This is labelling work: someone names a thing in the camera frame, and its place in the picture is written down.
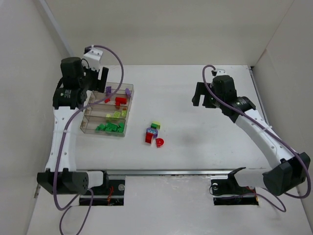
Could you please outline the purple hollow lego brick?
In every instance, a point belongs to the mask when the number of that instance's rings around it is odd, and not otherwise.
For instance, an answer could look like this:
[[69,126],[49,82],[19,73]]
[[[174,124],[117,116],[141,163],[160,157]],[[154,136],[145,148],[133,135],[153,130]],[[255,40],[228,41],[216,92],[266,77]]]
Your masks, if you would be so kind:
[[131,91],[128,88],[125,89],[125,94],[127,97],[131,97]]

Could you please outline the long red lego brick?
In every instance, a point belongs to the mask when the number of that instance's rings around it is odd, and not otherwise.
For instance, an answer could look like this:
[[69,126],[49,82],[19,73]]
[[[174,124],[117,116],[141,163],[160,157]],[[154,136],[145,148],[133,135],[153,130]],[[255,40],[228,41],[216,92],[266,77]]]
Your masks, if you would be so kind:
[[127,104],[127,98],[124,98],[124,97],[116,97],[115,98],[115,101],[120,103],[120,104]]

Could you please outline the small green slope lego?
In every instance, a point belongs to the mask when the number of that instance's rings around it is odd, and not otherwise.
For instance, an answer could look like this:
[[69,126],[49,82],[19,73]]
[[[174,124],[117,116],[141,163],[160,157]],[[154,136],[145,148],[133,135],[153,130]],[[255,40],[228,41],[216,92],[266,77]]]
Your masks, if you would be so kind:
[[120,123],[118,124],[118,126],[119,126],[119,129],[121,129],[122,131],[123,131],[124,128],[125,128],[125,124],[124,124],[123,122],[120,122]]

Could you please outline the green and yellow lego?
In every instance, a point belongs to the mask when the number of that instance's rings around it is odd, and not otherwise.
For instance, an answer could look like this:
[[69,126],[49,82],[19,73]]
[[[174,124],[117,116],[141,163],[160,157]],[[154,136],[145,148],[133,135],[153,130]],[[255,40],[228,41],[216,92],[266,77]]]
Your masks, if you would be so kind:
[[151,128],[160,129],[160,127],[161,127],[160,122],[153,121],[153,122],[151,123]]

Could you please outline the purple flower lego disc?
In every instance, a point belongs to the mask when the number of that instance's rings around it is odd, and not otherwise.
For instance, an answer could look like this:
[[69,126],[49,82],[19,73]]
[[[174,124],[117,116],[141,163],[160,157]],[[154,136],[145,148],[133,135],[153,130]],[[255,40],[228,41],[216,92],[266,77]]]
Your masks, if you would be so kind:
[[154,138],[156,138],[158,136],[158,130],[155,128],[152,128],[152,127],[147,128],[146,133],[152,134]]

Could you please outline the red half-round lego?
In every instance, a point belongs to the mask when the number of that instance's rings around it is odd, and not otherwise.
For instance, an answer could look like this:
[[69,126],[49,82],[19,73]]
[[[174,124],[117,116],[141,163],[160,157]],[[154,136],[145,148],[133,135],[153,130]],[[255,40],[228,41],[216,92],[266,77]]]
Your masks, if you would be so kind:
[[157,138],[156,139],[156,146],[157,146],[157,148],[160,148],[160,147],[162,147],[164,145],[164,139],[162,139],[162,138]]

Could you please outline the green lego plate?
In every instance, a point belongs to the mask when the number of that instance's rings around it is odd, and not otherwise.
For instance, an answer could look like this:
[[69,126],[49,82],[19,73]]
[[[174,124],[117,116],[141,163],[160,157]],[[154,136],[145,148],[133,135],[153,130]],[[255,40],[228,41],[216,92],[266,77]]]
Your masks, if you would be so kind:
[[113,132],[116,132],[118,130],[119,126],[115,125],[113,123],[107,122],[106,123],[106,129],[110,129]]

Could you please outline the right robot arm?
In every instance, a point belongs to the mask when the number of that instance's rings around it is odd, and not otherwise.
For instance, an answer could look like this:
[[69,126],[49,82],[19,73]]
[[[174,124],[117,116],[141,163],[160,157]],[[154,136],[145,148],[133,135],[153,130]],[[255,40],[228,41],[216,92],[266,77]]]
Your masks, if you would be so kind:
[[233,186],[266,188],[279,196],[307,179],[310,157],[282,144],[254,103],[246,96],[237,96],[232,77],[220,75],[214,77],[212,83],[197,83],[193,106],[199,105],[201,96],[205,108],[219,108],[252,139],[271,167],[265,171],[238,168],[229,174]]

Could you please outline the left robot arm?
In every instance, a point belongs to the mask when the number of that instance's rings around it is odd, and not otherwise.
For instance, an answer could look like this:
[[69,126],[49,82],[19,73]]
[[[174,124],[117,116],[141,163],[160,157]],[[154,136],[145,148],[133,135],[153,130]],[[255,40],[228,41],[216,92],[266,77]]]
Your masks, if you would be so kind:
[[78,171],[75,161],[76,138],[88,91],[103,92],[108,70],[99,77],[99,60],[84,56],[61,61],[62,77],[52,99],[54,130],[51,152],[38,184],[50,194],[85,194],[103,185],[103,171]]

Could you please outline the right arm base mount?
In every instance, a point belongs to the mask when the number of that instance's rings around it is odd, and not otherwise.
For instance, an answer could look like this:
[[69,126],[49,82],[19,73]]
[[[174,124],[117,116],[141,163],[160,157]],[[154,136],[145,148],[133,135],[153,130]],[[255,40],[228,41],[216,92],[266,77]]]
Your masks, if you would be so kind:
[[226,175],[211,177],[209,193],[213,196],[215,206],[254,205],[258,206],[255,188],[239,186],[235,174],[245,169],[241,167]]

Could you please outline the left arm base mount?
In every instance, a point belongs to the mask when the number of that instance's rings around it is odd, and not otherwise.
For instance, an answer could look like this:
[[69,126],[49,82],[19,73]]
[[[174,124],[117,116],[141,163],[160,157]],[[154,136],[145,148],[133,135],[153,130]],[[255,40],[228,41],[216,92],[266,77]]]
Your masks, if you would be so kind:
[[110,175],[107,171],[88,171],[85,194],[79,196],[79,205],[123,206],[126,180],[124,176]]

